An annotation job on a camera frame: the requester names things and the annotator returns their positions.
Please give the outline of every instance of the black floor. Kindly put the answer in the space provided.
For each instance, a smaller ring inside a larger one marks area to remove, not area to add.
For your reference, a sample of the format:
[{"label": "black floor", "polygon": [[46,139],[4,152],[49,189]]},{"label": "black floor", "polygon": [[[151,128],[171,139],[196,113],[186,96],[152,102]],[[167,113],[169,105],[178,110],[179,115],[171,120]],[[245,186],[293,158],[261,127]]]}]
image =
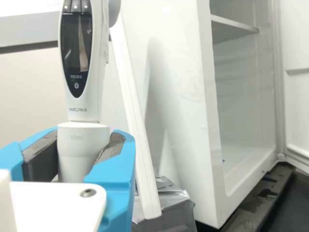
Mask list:
[{"label": "black floor", "polygon": [[[197,223],[198,232],[219,232]],[[309,232],[309,176],[295,172],[261,232]]]}]

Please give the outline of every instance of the white plastic part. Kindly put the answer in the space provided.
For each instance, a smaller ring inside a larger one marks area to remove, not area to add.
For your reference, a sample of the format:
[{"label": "white plastic part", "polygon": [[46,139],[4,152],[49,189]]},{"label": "white plastic part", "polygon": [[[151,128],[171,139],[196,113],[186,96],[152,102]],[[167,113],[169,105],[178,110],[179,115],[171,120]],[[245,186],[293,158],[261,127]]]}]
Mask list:
[{"label": "white plastic part", "polygon": [[80,183],[110,140],[110,128],[98,123],[66,122],[58,125],[59,179]]},{"label": "white plastic part", "polygon": [[111,37],[129,132],[136,142],[136,179],[143,213],[146,219],[157,218],[161,206],[121,16],[111,28]]},{"label": "white plastic part", "polygon": [[[92,8],[92,47],[88,78],[85,89],[75,98],[67,85],[63,72],[67,98],[67,111],[70,121],[99,122],[105,66],[108,62],[109,11],[108,0],[90,0]],[[59,58],[61,58],[61,33],[58,34]]]},{"label": "white plastic part", "polygon": [[10,172],[0,170],[0,231],[16,232],[10,181]]},{"label": "white plastic part", "polygon": [[105,189],[93,184],[11,182],[11,193],[18,232],[96,232],[106,207]]}]

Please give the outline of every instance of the white refrigerator wall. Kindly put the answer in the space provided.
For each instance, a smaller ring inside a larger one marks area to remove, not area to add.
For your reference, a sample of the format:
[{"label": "white refrigerator wall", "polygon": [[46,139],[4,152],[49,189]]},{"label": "white refrigerator wall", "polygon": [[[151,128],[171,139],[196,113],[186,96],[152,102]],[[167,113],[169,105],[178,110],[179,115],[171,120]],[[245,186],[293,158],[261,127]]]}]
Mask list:
[{"label": "white refrigerator wall", "polygon": [[[201,5],[209,19],[209,1]],[[153,163],[198,201],[196,219],[204,215],[216,225],[224,190],[213,181],[211,166],[222,161],[220,144],[210,155],[197,11],[190,0],[124,0],[121,15]],[[210,21],[205,30],[211,31]],[[205,42],[212,64],[207,71],[214,77],[211,34]],[[209,84],[214,86],[214,78]],[[216,178],[223,178],[222,169],[217,171]]]},{"label": "white refrigerator wall", "polygon": [[[113,53],[103,90],[102,124],[127,131]],[[67,121],[58,48],[0,55],[0,147]]]},{"label": "white refrigerator wall", "polygon": [[309,158],[309,1],[281,0],[287,147]]}]

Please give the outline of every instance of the white wall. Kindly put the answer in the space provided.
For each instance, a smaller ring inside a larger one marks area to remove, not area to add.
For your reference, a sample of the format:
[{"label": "white wall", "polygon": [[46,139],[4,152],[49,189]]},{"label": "white wall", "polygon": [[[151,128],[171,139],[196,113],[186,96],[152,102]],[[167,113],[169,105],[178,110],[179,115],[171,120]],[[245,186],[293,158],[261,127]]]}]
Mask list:
[{"label": "white wall", "polygon": [[[127,131],[113,53],[106,70],[102,123]],[[67,120],[58,48],[0,55],[0,147]]]},{"label": "white wall", "polygon": [[309,157],[308,9],[307,0],[281,0],[286,143]]}]

